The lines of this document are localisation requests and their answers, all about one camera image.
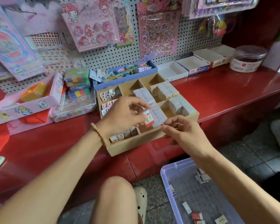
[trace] jar lid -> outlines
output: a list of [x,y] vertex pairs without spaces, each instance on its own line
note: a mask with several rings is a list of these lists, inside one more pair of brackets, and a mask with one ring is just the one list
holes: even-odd
[[246,45],[237,47],[236,52],[246,58],[260,59],[264,58],[268,51],[261,46]]

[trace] tile floor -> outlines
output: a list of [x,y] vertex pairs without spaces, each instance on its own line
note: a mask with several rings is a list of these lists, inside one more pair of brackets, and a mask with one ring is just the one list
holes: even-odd
[[[280,111],[266,119],[252,134],[233,142],[219,151],[256,183],[280,171],[280,148],[269,128],[272,120],[280,119]],[[133,184],[147,190],[146,224],[176,223],[160,175],[151,176]],[[89,223],[94,201],[62,214],[58,224]]]

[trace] clear plastic container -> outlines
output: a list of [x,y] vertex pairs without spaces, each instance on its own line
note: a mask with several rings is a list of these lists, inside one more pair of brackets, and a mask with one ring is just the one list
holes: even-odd
[[254,72],[267,55],[267,50],[260,46],[239,46],[235,49],[230,68],[238,72]]

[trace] open white box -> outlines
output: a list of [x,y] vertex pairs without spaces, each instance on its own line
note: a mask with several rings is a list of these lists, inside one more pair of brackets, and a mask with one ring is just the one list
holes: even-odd
[[189,70],[183,68],[175,61],[158,65],[158,73],[168,82],[188,77]]
[[215,46],[213,48],[207,48],[207,49],[226,57],[225,64],[228,64],[232,61],[232,58],[233,58],[233,55],[235,52],[235,48],[231,48],[227,45],[219,45],[219,46]]
[[189,56],[180,60],[176,60],[176,62],[189,71],[189,76],[202,71],[207,71],[210,68],[210,65],[207,62],[197,58],[196,56]]
[[194,56],[202,59],[210,65],[210,68],[218,67],[220,65],[225,64],[226,57],[215,53],[209,49],[200,49],[193,51]]

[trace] blue plastic tray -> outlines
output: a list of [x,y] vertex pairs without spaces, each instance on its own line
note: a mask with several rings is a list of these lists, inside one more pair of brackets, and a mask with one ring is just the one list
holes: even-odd
[[[200,184],[196,179],[197,166],[191,158],[162,167],[161,177],[173,214],[178,224],[194,224],[182,203],[187,202],[192,212],[202,213],[207,224],[216,224],[215,219],[225,215],[227,224],[244,224],[236,210],[228,202],[213,181]],[[175,190],[173,196],[170,186]]]

